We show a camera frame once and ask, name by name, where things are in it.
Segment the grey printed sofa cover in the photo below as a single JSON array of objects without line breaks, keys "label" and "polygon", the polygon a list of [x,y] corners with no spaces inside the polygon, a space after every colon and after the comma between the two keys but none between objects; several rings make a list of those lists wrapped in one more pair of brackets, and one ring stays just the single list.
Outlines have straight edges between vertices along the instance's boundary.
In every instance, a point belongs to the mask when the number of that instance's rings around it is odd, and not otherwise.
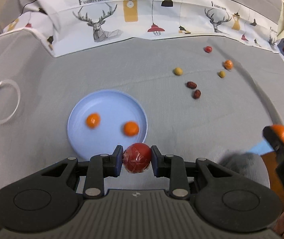
[{"label": "grey printed sofa cover", "polygon": [[0,87],[0,189],[75,156],[69,115],[104,89],[140,103],[145,141],[164,154],[218,162],[254,148],[265,126],[284,123],[281,8],[281,0],[6,0],[0,81],[17,88]]}]

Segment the yellow-green fruit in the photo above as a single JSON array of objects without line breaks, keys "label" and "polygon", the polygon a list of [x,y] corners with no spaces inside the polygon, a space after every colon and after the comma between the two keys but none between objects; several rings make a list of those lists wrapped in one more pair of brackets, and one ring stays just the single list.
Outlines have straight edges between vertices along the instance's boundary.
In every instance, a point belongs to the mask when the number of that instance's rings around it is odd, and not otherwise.
[{"label": "yellow-green fruit", "polygon": [[177,76],[181,76],[183,74],[183,70],[181,68],[175,68],[173,72]]},{"label": "yellow-green fruit", "polygon": [[224,71],[220,71],[220,72],[218,73],[218,76],[220,76],[221,78],[225,78],[226,73],[225,73]]}]

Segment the dark red jujube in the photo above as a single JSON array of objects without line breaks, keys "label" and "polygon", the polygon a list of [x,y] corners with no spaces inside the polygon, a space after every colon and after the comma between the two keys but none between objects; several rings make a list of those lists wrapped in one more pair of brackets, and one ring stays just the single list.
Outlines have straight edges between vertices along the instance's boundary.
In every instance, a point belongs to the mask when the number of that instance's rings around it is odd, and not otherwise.
[{"label": "dark red jujube", "polygon": [[195,90],[195,91],[193,92],[193,98],[194,98],[194,99],[199,99],[200,96],[201,96],[201,91],[200,91],[200,90]]},{"label": "dark red jujube", "polygon": [[196,89],[196,88],[197,88],[197,84],[194,83],[194,82],[192,82],[192,81],[188,81],[188,82],[186,83],[186,86],[187,86],[188,88],[190,88],[190,89]]}]

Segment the orange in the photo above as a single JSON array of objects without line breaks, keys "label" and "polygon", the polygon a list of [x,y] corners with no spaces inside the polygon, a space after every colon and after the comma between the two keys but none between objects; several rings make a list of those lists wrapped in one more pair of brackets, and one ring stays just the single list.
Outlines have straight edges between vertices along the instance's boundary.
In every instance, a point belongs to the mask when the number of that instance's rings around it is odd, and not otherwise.
[{"label": "orange", "polygon": [[101,121],[101,117],[98,113],[92,113],[86,118],[86,125],[91,128],[95,129],[99,126]]},{"label": "orange", "polygon": [[223,66],[226,70],[231,71],[233,69],[233,62],[231,60],[226,60],[224,61]]}]

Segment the small red tomato far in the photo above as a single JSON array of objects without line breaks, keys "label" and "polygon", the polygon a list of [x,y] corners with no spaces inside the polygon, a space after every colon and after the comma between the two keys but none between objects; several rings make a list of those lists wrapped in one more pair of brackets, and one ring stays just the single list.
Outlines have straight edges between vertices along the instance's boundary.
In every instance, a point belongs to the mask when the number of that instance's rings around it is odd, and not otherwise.
[{"label": "small red tomato far", "polygon": [[213,48],[212,48],[211,46],[206,46],[206,47],[204,48],[204,51],[205,51],[206,53],[211,53],[212,50],[213,50]]}]

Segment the orange mandarin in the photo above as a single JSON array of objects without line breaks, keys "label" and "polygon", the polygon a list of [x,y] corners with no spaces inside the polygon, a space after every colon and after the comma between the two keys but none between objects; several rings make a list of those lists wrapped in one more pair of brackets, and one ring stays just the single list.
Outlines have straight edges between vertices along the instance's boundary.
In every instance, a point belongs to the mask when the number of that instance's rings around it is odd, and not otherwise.
[{"label": "orange mandarin", "polygon": [[271,129],[275,132],[276,136],[284,143],[284,125],[274,124]]},{"label": "orange mandarin", "polygon": [[139,125],[134,121],[128,121],[123,127],[126,136],[136,136],[139,133]]}]

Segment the light blue plate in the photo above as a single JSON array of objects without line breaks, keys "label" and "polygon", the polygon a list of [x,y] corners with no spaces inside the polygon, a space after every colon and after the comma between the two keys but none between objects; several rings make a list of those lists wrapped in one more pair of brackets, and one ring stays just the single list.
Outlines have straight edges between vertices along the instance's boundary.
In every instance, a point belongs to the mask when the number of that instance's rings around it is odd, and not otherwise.
[{"label": "light blue plate", "polygon": [[[97,128],[86,125],[86,118],[92,113],[101,117]],[[124,124],[134,121],[139,125],[136,136],[126,136]],[[68,140],[77,153],[85,160],[94,155],[111,154],[117,145],[123,149],[146,140],[148,121],[140,103],[130,96],[117,90],[100,90],[82,98],[72,109],[68,123]]]}]

